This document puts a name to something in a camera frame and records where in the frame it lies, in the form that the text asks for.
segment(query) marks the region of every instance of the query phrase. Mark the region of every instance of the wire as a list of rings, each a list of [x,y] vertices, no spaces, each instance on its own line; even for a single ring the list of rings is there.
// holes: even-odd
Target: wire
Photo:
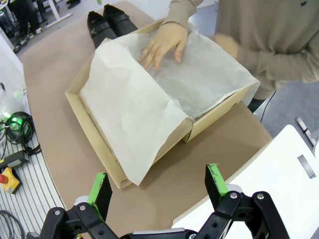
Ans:
[[[9,239],[14,239],[14,228],[13,228],[12,220],[14,220],[14,222],[17,224],[17,226],[19,228],[21,239],[25,239],[25,233],[24,233],[23,227],[22,227],[21,223],[19,222],[19,220],[14,215],[12,215],[8,211],[0,210],[0,216],[2,216],[4,218],[5,223],[8,227]]]
[[[1,121],[0,124],[4,124],[0,131],[4,130],[4,133],[0,136],[0,140],[5,137],[5,146],[1,159],[4,157],[4,152],[7,148],[7,143],[17,145],[21,144],[23,150],[29,155],[35,155],[41,152],[41,146],[31,148],[28,143],[32,140],[32,136],[35,133],[35,127],[32,117],[26,112],[13,113],[5,122]]]
[[[274,97],[274,95],[275,95],[275,93],[276,93],[276,92],[277,92],[277,91],[275,91],[275,92],[274,92],[274,94],[270,97],[269,101],[267,102],[267,104],[266,104],[266,106],[265,106],[265,108],[264,108],[263,115],[261,116],[260,123],[261,123],[261,121],[263,120],[263,117],[264,117],[264,114],[265,114],[265,111],[266,111],[266,108],[267,108],[267,106],[268,106],[269,102],[270,102],[270,101],[271,101],[271,99]]]

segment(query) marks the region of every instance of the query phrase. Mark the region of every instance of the sweatshirt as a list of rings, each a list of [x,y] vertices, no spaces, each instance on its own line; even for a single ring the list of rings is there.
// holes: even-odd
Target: sweatshirt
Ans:
[[[202,2],[172,0],[165,22],[187,28]],[[219,0],[215,29],[239,42],[236,60],[261,82],[258,100],[319,80],[319,0]]]

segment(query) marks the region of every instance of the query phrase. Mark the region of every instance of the white tissue paper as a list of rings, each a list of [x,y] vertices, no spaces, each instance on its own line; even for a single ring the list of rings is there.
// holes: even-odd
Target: white tissue paper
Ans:
[[[160,69],[136,61],[152,34],[131,34],[101,45],[81,97],[106,136],[127,178],[139,185],[158,150],[187,117],[197,118],[257,81],[216,43],[192,32],[179,66],[170,51]]]

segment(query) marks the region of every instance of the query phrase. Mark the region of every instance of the striped metal surface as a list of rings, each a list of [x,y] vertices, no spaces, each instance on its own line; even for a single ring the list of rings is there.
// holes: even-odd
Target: striped metal surface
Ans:
[[[24,93],[26,112],[29,113],[26,92]],[[29,143],[30,147],[38,145],[36,134]],[[5,156],[22,150],[21,145],[8,143]],[[4,142],[0,145],[2,155]],[[30,161],[15,168],[22,182],[15,194],[5,193],[0,188],[0,209],[16,216],[21,222],[24,232],[40,233],[46,213],[52,207],[64,207],[47,169],[43,154],[30,157]],[[21,238],[18,227],[13,223],[14,238]],[[0,217],[0,238],[8,239],[9,231],[3,217]]]

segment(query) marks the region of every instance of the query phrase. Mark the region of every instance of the grey floor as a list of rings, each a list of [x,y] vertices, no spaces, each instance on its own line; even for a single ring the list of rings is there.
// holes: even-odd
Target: grey floor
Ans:
[[[63,16],[69,12],[73,13],[73,16],[63,20],[62,22],[46,29],[42,34],[35,36],[28,45],[18,53],[20,58],[23,52],[32,45],[35,45],[38,41],[45,38],[57,29],[75,21],[79,17],[83,17],[91,10],[97,10],[103,7],[106,3],[114,3],[117,0],[103,0],[102,5],[98,5],[95,0],[82,0],[82,2],[75,8],[68,10],[65,4],[66,0],[59,3],[60,15]],[[153,10],[147,6],[141,5],[141,0],[131,0],[141,9],[147,11],[147,13],[154,19],[159,19],[164,16],[164,12],[159,13],[158,10]],[[198,10],[198,12],[190,18],[190,22],[193,23],[198,31],[206,36],[210,36],[215,32],[217,12],[214,6],[204,7]],[[49,17],[49,23],[54,21],[54,17],[51,14]],[[265,105],[268,101],[265,101],[260,108],[255,112],[258,119],[261,118]],[[272,137],[276,136],[286,125],[293,125],[300,135],[303,137],[310,149],[312,149],[311,143],[307,137],[303,134],[299,128],[295,119],[301,117],[304,123],[307,125],[310,131],[319,129],[319,82],[312,84],[302,83],[290,83],[282,87],[276,92],[272,100],[269,102],[265,114],[262,120],[262,124],[265,129],[270,133]],[[312,237],[314,239],[319,238],[319,230]]]

